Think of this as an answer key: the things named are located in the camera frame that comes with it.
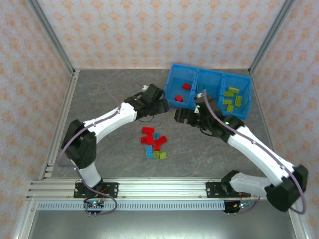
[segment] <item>patterned wallpaper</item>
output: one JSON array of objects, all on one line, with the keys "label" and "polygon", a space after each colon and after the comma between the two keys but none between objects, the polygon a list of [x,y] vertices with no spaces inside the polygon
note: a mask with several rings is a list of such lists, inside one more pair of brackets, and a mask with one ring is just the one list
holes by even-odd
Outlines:
[{"label": "patterned wallpaper", "polygon": [[295,3],[254,74],[254,81],[276,151],[296,165],[301,162],[309,170],[307,219],[313,231],[319,232],[317,0]]},{"label": "patterned wallpaper", "polygon": [[39,0],[75,68],[248,68],[284,0]]},{"label": "patterned wallpaper", "polygon": [[0,1],[0,238],[38,179],[69,75],[26,0]]}]

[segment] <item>green lego brick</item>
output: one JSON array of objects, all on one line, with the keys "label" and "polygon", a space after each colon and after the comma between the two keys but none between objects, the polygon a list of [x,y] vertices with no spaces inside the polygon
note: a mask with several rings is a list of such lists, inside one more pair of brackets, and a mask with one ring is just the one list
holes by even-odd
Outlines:
[{"label": "green lego brick", "polygon": [[159,157],[160,157],[161,159],[167,159],[167,155],[166,155],[165,152],[164,152],[164,153],[159,153]]},{"label": "green lego brick", "polygon": [[155,159],[160,158],[160,152],[159,151],[154,151],[153,152],[153,158],[155,158]]},{"label": "green lego brick", "polygon": [[231,92],[231,91],[225,91],[225,96],[235,96],[234,92]]},{"label": "green lego brick", "polygon": [[237,106],[237,107],[240,107],[240,106],[241,106],[241,99],[242,99],[241,96],[236,96],[235,106]]},{"label": "green lego brick", "polygon": [[227,111],[228,112],[233,112],[233,110],[234,110],[234,106],[233,105],[228,105],[227,106]]},{"label": "green lego brick", "polygon": [[239,94],[239,89],[238,88],[235,88],[235,87],[228,87],[228,91],[230,91],[230,92],[234,92],[234,93],[236,93],[236,94]]},{"label": "green lego brick", "polygon": [[223,104],[224,104],[224,105],[232,105],[232,104],[233,104],[233,101],[230,100],[230,99],[224,99]]}]

